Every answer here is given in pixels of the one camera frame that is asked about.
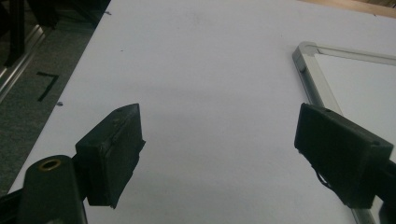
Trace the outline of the white table cover board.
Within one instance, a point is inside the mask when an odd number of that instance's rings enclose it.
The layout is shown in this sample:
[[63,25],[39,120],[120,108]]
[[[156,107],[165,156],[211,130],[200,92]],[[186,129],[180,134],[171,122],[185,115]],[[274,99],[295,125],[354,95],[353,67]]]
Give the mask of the white table cover board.
[[298,0],[112,0],[28,156],[139,104],[145,146],[90,224],[354,224],[294,147],[304,41],[396,54],[396,20]]

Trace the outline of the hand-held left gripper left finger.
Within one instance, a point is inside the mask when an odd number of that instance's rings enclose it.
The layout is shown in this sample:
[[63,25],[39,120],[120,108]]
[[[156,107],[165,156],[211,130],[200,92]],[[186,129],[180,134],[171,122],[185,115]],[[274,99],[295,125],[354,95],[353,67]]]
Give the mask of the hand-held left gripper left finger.
[[139,104],[113,110],[76,143],[78,167],[87,175],[89,205],[117,206],[145,143]]

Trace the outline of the black metal stand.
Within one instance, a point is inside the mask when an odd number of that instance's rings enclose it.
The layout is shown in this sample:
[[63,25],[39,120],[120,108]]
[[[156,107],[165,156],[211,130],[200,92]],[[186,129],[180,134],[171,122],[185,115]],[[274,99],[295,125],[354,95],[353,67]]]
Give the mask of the black metal stand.
[[95,11],[104,13],[111,0],[0,0],[0,37],[10,34],[9,53],[4,63],[12,66],[25,52],[24,3],[32,10],[39,25],[54,28],[59,21],[56,7],[67,5],[96,27],[100,18]]

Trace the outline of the whiteboard with metal frame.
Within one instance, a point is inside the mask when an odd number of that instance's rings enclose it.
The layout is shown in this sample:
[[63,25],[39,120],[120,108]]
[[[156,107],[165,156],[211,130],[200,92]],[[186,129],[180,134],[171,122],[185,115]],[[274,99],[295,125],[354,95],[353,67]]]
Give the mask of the whiteboard with metal frame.
[[396,224],[396,56],[303,42],[292,54],[308,97],[393,144],[394,205],[350,208],[357,224]]

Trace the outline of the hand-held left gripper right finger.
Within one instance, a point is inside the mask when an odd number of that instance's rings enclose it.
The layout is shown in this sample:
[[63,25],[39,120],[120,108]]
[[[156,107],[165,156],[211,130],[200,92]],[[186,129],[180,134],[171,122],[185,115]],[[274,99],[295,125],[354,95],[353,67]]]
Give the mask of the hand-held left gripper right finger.
[[328,108],[303,104],[294,146],[346,206],[368,209],[375,197],[394,205],[392,143]]

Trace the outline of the aluminium floor rail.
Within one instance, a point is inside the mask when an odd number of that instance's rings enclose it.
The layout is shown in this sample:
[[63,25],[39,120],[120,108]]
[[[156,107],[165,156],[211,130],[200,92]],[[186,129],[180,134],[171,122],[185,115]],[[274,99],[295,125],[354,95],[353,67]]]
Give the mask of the aluminium floor rail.
[[48,30],[36,25],[25,38],[25,52],[10,67],[0,66],[0,104],[32,61]]

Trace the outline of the wooden table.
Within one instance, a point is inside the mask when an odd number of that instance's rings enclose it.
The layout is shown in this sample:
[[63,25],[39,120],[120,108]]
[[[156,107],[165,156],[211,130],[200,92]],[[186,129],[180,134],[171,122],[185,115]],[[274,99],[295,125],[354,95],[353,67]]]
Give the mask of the wooden table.
[[396,19],[396,0],[300,0]]

